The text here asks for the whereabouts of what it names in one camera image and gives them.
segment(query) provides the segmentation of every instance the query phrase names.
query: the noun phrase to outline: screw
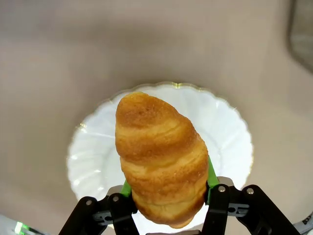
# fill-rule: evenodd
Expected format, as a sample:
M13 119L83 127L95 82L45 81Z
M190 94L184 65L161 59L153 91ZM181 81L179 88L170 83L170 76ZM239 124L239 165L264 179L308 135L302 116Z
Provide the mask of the screw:
M254 191L253 191L253 189L251 189L251 188L248 188L248 189L246 190L246 192L247 192L248 194L254 194Z
M113 198L113 201L117 202L117 201L118 201L118 196L115 196L115 197Z
M225 192L225 190L226 190L226 189L225 189L224 186L219 186L219 191L220 191L220 192Z

